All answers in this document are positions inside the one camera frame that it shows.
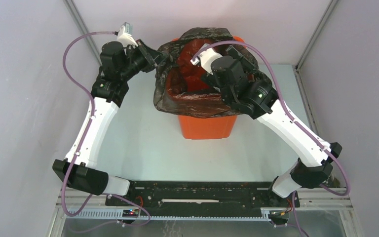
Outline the black plastic trash bag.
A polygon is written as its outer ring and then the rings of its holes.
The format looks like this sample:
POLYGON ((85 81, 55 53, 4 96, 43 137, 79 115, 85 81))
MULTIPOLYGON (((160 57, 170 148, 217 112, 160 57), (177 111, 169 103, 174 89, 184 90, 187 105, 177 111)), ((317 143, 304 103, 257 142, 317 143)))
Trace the black plastic trash bag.
POLYGON ((278 99, 270 78, 255 57, 234 40, 226 28, 192 28, 159 47, 166 59, 155 74, 154 106, 162 112, 195 118, 249 115, 256 119, 272 112, 278 99), (191 63, 206 45, 218 53, 210 71, 191 63))

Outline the orange plastic trash bin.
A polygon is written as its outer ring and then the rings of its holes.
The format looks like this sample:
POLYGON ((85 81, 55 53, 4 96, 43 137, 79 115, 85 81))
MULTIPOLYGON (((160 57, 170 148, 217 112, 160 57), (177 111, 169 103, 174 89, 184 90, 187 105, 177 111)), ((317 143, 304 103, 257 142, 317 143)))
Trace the orange plastic trash bin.
POLYGON ((168 73, 166 94, 178 106, 178 120, 185 139, 208 140, 228 138, 237 116, 221 116, 228 109, 219 92, 203 82, 206 73, 190 60, 211 39, 193 39, 186 43, 168 73))

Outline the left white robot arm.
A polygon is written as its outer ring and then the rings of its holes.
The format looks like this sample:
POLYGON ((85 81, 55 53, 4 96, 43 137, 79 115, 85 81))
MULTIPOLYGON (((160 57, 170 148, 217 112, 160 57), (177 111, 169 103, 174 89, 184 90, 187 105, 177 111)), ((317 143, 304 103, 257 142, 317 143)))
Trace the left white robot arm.
POLYGON ((115 194, 127 206, 135 202, 131 181, 97 170, 98 155, 109 125, 128 92, 128 81, 139 72, 151 72, 166 57, 140 39, 136 44, 111 41, 102 46, 102 65, 90 92, 83 125, 72 149, 52 166, 64 186, 96 196, 115 194))

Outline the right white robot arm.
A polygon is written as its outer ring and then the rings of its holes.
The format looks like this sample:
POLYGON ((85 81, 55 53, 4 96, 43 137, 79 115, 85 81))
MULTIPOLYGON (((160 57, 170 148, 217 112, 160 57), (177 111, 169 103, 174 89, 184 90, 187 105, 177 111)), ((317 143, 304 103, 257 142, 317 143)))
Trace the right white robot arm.
POLYGON ((202 80, 220 92, 226 105, 271 129, 299 156, 288 171, 274 179, 267 193, 271 205, 281 206, 299 188, 323 186, 333 170, 333 160, 342 150, 341 145, 321 139, 307 127, 288 108, 257 64, 233 45, 222 55, 207 44, 191 63, 206 71, 202 80))

